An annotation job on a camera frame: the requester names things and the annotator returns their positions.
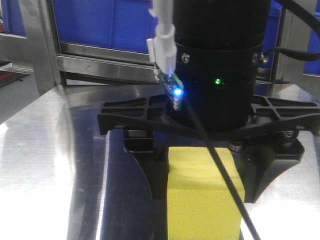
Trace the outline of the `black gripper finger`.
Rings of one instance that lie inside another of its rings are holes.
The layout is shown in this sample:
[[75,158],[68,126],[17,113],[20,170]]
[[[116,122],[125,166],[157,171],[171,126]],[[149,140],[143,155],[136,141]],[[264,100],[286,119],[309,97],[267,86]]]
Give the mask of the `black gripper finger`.
[[245,190],[245,203],[255,203],[281,174],[301,162],[305,149],[300,131],[276,131],[228,143]]
[[150,188],[152,199],[167,198],[169,163],[168,149],[155,146],[155,134],[151,130],[123,130],[124,148],[138,162]]

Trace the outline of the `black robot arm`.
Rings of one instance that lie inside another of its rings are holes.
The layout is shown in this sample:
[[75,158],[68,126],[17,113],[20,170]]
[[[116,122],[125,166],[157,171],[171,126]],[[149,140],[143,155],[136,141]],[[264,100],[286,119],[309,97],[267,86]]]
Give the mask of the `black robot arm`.
[[167,198],[169,147],[154,132],[198,139],[191,106],[213,142],[239,152],[236,164],[254,203],[280,174],[300,163],[300,130],[320,133],[315,102],[254,95],[271,2],[176,0],[173,24],[177,80],[160,78],[164,93],[107,102],[98,114],[102,135],[123,127],[124,146],[142,168],[152,197]]

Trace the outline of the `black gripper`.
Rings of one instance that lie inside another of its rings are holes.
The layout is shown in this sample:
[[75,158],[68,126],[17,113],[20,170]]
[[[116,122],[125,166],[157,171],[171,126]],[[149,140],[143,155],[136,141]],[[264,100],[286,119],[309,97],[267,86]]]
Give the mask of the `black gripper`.
[[105,103],[97,116],[102,135],[118,126],[197,139],[194,115],[215,142],[232,142],[273,132],[320,133],[320,106],[254,95],[262,46],[203,49],[178,45],[175,74],[184,86],[181,109],[172,107],[165,90]]

